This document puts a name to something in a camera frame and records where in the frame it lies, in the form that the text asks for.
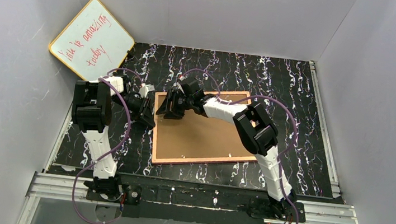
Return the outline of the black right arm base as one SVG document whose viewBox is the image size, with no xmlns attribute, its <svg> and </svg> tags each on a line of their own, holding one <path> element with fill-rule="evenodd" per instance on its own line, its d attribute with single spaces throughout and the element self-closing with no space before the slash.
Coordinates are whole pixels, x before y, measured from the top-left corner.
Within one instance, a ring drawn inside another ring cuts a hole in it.
<svg viewBox="0 0 396 224">
<path fill-rule="evenodd" d="M 298 212 L 297 216 L 289 202 L 278 202 L 265 198 L 251 198 L 246 206 L 246 212 L 253 218 L 274 219 L 282 223 L 285 220 L 294 222 L 298 219 L 299 223 L 304 223 L 306 221 L 304 205 L 294 202 L 294 206 Z"/>
</svg>

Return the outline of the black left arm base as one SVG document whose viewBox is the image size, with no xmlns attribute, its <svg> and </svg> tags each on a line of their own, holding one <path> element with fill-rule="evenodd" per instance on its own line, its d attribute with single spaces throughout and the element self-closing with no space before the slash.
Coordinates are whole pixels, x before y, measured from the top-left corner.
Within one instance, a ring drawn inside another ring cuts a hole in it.
<svg viewBox="0 0 396 224">
<path fill-rule="evenodd" d="M 123 203 L 126 205 L 138 205 L 142 195 L 142 187 L 137 185 L 110 185 L 109 187 L 96 187 L 93 181 L 83 183 L 87 188 L 87 200 L 96 200 L 111 203 Z"/>
</svg>

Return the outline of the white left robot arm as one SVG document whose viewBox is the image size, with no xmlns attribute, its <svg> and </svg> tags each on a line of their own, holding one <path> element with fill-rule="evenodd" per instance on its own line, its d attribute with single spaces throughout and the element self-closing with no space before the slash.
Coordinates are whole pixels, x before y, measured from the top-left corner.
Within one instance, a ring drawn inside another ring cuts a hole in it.
<svg viewBox="0 0 396 224">
<path fill-rule="evenodd" d="M 155 127 L 152 95 L 153 85 L 142 83 L 140 90 L 132 89 L 127 78 L 105 76 L 96 81 L 77 81 L 74 88 L 72 122 L 79 126 L 94 162 L 93 177 L 98 180 L 114 178 L 117 163 L 109 142 L 112 101 L 117 100 L 129 115 L 130 121 Z"/>
</svg>

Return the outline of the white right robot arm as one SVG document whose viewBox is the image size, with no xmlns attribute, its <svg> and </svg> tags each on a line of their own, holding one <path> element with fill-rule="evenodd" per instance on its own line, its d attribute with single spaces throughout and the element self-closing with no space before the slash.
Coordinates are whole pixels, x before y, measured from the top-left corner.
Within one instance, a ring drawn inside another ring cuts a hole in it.
<svg viewBox="0 0 396 224">
<path fill-rule="evenodd" d="M 278 202 L 295 201 L 293 188 L 282 167 L 278 150 L 278 130 L 266 109 L 259 103 L 226 101 L 204 92 L 195 79 L 183 77 L 169 89 L 156 114 L 166 119 L 182 119 L 187 110 L 206 118 L 234 124 L 243 147 L 254 155 L 264 176 L 267 194 Z"/>
</svg>

